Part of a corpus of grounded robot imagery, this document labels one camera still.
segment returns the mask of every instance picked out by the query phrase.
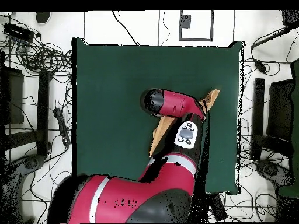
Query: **button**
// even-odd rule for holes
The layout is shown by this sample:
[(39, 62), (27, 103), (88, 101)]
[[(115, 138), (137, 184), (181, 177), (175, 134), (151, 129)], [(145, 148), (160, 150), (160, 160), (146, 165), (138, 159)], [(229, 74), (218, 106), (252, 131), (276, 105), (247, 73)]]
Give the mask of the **button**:
[(192, 139), (193, 138), (193, 133), (191, 131), (189, 131), (188, 129), (182, 129), (180, 131), (180, 137), (187, 138), (187, 139)]

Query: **black stand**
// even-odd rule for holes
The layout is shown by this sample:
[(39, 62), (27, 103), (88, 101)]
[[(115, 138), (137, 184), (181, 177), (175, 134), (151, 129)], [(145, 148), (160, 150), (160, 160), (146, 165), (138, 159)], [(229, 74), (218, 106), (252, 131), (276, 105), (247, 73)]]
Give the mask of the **black stand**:
[[(0, 52), (0, 115), (10, 114), (11, 99), (5, 73), (5, 53)], [(51, 75), (39, 73), (39, 98), (37, 107), (37, 130), (5, 135), (5, 118), (0, 119), (0, 224), (24, 223), (21, 210), (22, 185), (26, 176), (41, 168), (47, 157), (48, 102)], [(7, 164), (5, 151), (36, 142), (37, 154), (16, 164)]]

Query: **green mat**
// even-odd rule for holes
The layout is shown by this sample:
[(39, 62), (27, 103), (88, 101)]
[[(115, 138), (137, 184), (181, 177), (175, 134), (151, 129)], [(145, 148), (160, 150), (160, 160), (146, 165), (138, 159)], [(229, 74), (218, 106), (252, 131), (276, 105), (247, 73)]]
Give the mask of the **green mat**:
[(219, 89), (210, 111), (206, 191), (237, 194), (239, 60), (243, 45), (85, 45), (78, 38), (77, 174), (140, 177), (159, 122), (140, 107), (145, 89), (165, 88), (199, 99)]

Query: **white stripe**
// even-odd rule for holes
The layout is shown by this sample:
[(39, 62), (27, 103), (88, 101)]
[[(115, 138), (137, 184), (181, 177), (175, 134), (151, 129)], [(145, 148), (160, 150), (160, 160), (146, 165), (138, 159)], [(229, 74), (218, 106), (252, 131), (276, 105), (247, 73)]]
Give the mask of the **white stripe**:
[(101, 195), (105, 185), (108, 183), (108, 181), (109, 181), (108, 177), (104, 178), (104, 180), (98, 186), (98, 189), (96, 189), (95, 195), (93, 196), (93, 199), (91, 202), (91, 208), (89, 210), (89, 222), (90, 223), (96, 223), (96, 209), (98, 207), (98, 199), (100, 198), (100, 195)]
[[(178, 162), (181, 166), (183, 166), (185, 169), (190, 171), (193, 176), (195, 175), (196, 168), (195, 168), (194, 164), (187, 158), (178, 156), (178, 155), (169, 155), (169, 156), (164, 156), (162, 159), (164, 159), (166, 157), (168, 157), (167, 163), (175, 164), (176, 162)], [(155, 160), (153, 158), (151, 158), (148, 162), (147, 167), (149, 165), (152, 165), (154, 163), (154, 161)]]

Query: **white control panel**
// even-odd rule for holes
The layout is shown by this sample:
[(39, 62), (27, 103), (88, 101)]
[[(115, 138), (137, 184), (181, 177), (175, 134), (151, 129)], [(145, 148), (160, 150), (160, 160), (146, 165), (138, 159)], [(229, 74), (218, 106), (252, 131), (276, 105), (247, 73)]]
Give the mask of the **white control panel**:
[(192, 149), (195, 146), (198, 129), (191, 121), (184, 122), (176, 133), (175, 145), (184, 149)]

